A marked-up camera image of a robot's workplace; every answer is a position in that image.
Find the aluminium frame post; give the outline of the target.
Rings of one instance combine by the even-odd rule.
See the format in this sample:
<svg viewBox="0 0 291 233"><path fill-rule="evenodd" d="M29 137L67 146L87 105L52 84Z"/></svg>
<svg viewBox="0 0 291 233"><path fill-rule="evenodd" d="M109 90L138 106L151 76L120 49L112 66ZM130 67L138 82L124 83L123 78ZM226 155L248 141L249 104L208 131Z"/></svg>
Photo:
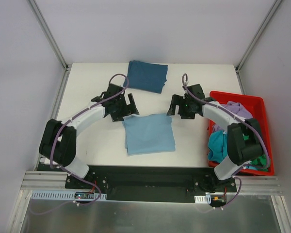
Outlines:
<svg viewBox="0 0 291 233"><path fill-rule="evenodd" d="M251 54L251 52L255 48L256 44L258 43L258 41L262 37L262 34L267 29L268 25L270 24L271 20L273 19L273 17L277 13L279 7L281 6L281 4L283 2L284 2L283 0L274 0L274 2L272 3L272 5L271 5L270 9L268 10L266 16L262 20L260 26L258 27L256 33L254 34L252 40L250 41L248 47L246 48L243 56L241 57L239 63L235 66L236 73L239 73L240 70L242 69L242 67L244 66L245 62L249 58L249 55Z"/></svg>
<svg viewBox="0 0 291 233"><path fill-rule="evenodd" d="M61 64L64 71L67 71L69 69L69 64L67 63L66 59L64 58L48 24L45 20L42 11L40 10L37 2L35 0L27 0L27 3L32 10L45 38L47 39L50 47L52 48L56 58L58 59L59 63Z"/></svg>

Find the left aluminium frame post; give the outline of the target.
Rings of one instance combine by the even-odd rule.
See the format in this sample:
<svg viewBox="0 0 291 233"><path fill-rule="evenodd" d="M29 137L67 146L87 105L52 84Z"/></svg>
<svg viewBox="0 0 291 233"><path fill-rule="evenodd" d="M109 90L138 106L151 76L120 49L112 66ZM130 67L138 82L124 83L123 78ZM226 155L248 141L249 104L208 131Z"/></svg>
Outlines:
<svg viewBox="0 0 291 233"><path fill-rule="evenodd" d="M37 2L35 0L27 0L27 3L32 10L45 38L47 39L50 47L52 48L56 58L58 59L59 63L61 64L64 71L67 71L69 69L69 64L67 63L66 59L64 58L48 24L45 20L42 11L40 10Z"/></svg>

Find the green t shirt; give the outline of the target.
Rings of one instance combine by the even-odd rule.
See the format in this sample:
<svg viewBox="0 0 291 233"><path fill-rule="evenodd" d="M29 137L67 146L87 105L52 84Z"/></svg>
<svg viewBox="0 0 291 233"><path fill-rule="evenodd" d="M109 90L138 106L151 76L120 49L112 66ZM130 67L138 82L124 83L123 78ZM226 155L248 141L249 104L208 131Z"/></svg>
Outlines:
<svg viewBox="0 0 291 233"><path fill-rule="evenodd" d="M245 141L246 145L255 145L255 141L252 141L248 135L243 134L243 139ZM257 171L268 171L267 168L265 168L265 166L267 165L266 163L266 156L265 154L262 154L260 157L251 160L251 162L244 166L244 169L251 169L251 170L257 170Z"/></svg>

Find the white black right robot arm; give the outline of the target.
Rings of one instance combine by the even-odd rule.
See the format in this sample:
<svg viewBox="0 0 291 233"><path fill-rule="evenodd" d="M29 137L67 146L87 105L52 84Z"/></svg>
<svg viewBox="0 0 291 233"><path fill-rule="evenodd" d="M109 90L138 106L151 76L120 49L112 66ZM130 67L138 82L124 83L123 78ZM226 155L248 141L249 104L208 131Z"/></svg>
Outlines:
<svg viewBox="0 0 291 233"><path fill-rule="evenodd" d="M185 94L172 96L167 115L175 115L178 106L178 114L182 119L195 119L198 114L213 121L227 133L227 157L214 168L215 176L209 178L211 190L222 190L227 179L262 155L266 156L266 165L262 168L269 167L269 154L261 136L260 124L255 118L240 117L213 98L205 98L199 84L184 85L182 88Z"/></svg>

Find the teal t shirt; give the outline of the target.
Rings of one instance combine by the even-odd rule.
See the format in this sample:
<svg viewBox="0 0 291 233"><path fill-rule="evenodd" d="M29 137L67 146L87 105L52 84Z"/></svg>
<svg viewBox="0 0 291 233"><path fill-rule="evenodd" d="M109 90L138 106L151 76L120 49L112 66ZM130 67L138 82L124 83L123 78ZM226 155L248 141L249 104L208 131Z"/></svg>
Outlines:
<svg viewBox="0 0 291 233"><path fill-rule="evenodd" d="M208 160L221 163L227 157L227 133L213 132L209 137L208 149Z"/></svg>

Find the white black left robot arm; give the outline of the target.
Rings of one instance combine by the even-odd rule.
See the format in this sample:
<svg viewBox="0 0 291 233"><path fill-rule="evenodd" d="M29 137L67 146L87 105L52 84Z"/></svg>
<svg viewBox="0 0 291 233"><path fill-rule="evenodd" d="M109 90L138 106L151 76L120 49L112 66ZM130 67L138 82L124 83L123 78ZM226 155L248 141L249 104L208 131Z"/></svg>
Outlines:
<svg viewBox="0 0 291 233"><path fill-rule="evenodd" d="M125 99L125 88L110 83L106 91L91 99L78 113L63 119L50 119L45 127L39 153L57 164L69 174L76 175L76 183L83 189L93 183L93 171L76 156L77 137L95 122L110 116L113 122L123 121L124 117L138 115L133 94Z"/></svg>

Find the right aluminium frame post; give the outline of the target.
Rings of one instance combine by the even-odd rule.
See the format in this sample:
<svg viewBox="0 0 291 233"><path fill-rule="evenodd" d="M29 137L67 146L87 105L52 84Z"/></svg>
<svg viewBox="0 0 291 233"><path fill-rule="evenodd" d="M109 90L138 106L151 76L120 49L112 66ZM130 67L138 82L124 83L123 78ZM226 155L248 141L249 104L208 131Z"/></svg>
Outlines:
<svg viewBox="0 0 291 233"><path fill-rule="evenodd" d="M242 69L242 67L244 66L245 62L249 58L249 55L251 54L251 52L255 48L256 44L258 43L258 41L262 37L262 34L267 29L268 25L270 24L271 20L273 19L273 17L277 13L279 7L281 6L281 4L283 2L284 2L283 0L274 0L274 2L272 3L272 5L271 5L270 9L268 10L266 16L262 20L260 26L258 27L256 33L254 34L252 40L250 41L248 47L246 48L243 56L241 57L239 63L235 66L236 73L239 73L240 70Z"/></svg>

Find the light blue t shirt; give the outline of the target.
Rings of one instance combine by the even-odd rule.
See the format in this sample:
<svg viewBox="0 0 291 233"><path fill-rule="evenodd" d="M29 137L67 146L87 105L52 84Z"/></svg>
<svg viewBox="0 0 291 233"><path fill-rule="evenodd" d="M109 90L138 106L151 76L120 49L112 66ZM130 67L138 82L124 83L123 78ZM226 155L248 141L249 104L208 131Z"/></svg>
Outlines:
<svg viewBox="0 0 291 233"><path fill-rule="evenodd" d="M128 156L176 150L172 118L166 114L131 115L124 119L123 126Z"/></svg>

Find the folded navy blue t shirt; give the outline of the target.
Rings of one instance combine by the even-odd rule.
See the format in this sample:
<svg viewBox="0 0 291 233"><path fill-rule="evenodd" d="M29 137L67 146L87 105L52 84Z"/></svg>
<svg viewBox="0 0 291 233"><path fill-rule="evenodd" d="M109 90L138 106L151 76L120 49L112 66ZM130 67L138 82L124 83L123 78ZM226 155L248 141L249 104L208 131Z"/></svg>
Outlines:
<svg viewBox="0 0 291 233"><path fill-rule="evenodd" d="M168 65L130 61L127 73L129 88L161 94L167 81L167 71Z"/></svg>

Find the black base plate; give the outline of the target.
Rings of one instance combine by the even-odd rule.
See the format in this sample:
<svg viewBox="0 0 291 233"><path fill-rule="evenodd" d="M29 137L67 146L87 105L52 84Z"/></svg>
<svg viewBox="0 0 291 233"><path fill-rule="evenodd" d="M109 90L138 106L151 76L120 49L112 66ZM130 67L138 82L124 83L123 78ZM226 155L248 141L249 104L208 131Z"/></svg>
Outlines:
<svg viewBox="0 0 291 233"><path fill-rule="evenodd" d="M206 193L234 193L234 178L220 181L211 167L90 166L91 181L107 200L192 203Z"/></svg>

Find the red plastic bin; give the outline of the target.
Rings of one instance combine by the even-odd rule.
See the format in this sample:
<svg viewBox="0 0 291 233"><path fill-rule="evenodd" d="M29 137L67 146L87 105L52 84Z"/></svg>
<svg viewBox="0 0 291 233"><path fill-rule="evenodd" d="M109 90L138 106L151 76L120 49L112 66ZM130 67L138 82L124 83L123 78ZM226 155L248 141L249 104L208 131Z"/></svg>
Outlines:
<svg viewBox="0 0 291 233"><path fill-rule="evenodd" d="M267 116L263 99L255 96L240 95L220 91L211 91L210 97L217 100L220 104L226 104L228 101L241 103L245 107L245 109L252 114L253 118L255 118L260 124L261 136L270 158L270 166L266 171L246 168L241 170L239 173L252 176L273 176L275 173L275 169L273 165L269 127L267 123Z"/></svg>

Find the lilac t shirt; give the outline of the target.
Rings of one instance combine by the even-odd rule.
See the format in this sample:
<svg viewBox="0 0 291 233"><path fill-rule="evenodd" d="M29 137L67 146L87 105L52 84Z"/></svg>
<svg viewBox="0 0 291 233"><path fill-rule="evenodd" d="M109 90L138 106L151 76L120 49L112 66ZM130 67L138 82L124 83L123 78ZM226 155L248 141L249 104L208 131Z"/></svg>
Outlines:
<svg viewBox="0 0 291 233"><path fill-rule="evenodd" d="M228 101L226 104L221 103L220 105L239 117L253 118L253 115L239 102Z"/></svg>

